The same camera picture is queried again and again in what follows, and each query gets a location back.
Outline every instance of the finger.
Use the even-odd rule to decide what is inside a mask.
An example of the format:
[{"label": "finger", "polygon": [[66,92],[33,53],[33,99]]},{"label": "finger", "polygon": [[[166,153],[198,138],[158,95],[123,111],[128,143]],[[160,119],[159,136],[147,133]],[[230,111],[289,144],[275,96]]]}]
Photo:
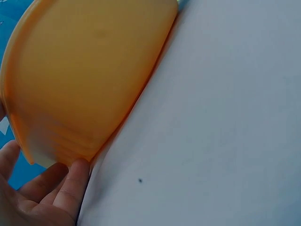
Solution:
[{"label": "finger", "polygon": [[10,141],[0,150],[0,174],[8,180],[20,154],[16,141]]},{"label": "finger", "polygon": [[60,184],[52,191],[50,192],[48,195],[46,195],[41,201],[40,203],[42,204],[49,204],[52,205],[58,192],[60,191],[60,189],[62,188],[64,182],[66,180],[66,177],[60,182]]},{"label": "finger", "polygon": [[48,193],[55,189],[67,173],[67,166],[56,163],[22,186],[19,189],[19,193],[25,198],[39,203]]},{"label": "finger", "polygon": [[74,221],[77,219],[79,208],[84,197],[89,179],[90,166],[84,159],[75,161],[65,183],[57,194],[53,205],[66,211]]}]

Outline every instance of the orange plastic lid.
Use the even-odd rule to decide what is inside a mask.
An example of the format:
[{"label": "orange plastic lid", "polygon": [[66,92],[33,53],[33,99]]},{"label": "orange plastic lid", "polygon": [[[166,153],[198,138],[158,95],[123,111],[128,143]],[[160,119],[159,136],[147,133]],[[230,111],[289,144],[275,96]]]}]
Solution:
[{"label": "orange plastic lid", "polygon": [[176,0],[33,2],[0,71],[29,163],[95,156],[141,92],[176,13]]}]

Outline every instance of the white surface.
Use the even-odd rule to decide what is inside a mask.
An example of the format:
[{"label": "white surface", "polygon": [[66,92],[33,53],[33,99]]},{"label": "white surface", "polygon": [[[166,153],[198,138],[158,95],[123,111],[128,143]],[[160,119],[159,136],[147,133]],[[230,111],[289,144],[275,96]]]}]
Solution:
[{"label": "white surface", "polygon": [[191,0],[79,225],[301,225],[300,12]]},{"label": "white surface", "polygon": [[9,127],[9,122],[7,117],[4,117],[2,121],[0,121],[0,132],[6,135]]}]

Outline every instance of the skin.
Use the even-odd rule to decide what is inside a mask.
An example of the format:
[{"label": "skin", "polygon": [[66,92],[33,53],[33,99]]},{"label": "skin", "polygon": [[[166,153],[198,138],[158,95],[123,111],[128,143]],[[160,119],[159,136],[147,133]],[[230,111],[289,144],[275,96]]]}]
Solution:
[{"label": "skin", "polygon": [[[0,120],[5,113],[0,107]],[[87,187],[90,166],[76,160],[70,170],[56,163],[14,190],[9,184],[20,147],[10,141],[0,150],[0,225],[74,226]]]}]

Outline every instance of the blue background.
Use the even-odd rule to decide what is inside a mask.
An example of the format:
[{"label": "blue background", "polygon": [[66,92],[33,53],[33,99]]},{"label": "blue background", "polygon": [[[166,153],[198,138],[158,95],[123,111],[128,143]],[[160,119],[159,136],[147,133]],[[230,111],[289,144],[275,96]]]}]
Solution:
[{"label": "blue background", "polygon": [[[3,53],[9,37],[22,16],[23,12],[31,4],[32,0],[0,0],[0,60],[2,61]],[[14,139],[10,128],[6,135],[0,132],[0,146],[2,147],[9,140]],[[13,175],[9,180],[14,189],[18,189],[24,183],[39,175],[45,169],[37,164],[29,165],[21,154]]]}]

